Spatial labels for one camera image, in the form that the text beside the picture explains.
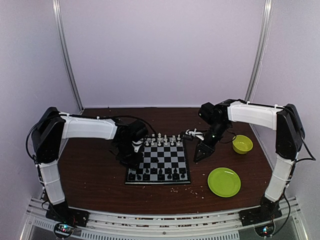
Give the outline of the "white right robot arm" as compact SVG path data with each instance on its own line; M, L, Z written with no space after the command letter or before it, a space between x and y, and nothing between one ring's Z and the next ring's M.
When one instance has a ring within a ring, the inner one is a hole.
M301 149L305 148L307 161L316 160L308 148L304 125L293 103L270 105L229 98L216 104L202 104L197 115L208 125L208 129L181 132L182 139L198 140L193 157L195 163L215 152L216 144L233 123L244 123L273 132L272 176L256 210L256 216L261 221L268 220L276 212L276 206L291 181L295 165L300 161Z

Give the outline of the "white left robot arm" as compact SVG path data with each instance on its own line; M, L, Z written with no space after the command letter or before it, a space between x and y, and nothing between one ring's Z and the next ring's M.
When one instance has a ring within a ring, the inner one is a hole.
M132 116L131 123L122 116L85 116L61 112L49 107L29 130L26 141L32 142L33 160L39 180L47 194L49 208L61 222L72 218L59 170L63 144L70 139L102 139L111 141L111 152L128 169L136 169L143 160L140 150L149 135L149 126L141 118Z

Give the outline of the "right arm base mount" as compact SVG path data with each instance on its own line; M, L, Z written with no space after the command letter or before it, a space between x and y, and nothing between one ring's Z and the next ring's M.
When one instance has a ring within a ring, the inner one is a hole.
M275 233L274 219L282 216L279 200L271 201L265 196L258 207L241 210L238 214L243 227L256 225L255 233L263 238L270 238Z

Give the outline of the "black king piece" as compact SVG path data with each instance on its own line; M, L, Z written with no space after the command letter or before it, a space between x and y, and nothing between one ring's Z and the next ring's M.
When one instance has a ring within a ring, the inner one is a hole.
M157 180L158 181L164 181L165 180L165 175L163 174L163 170L161 168L158 171Z

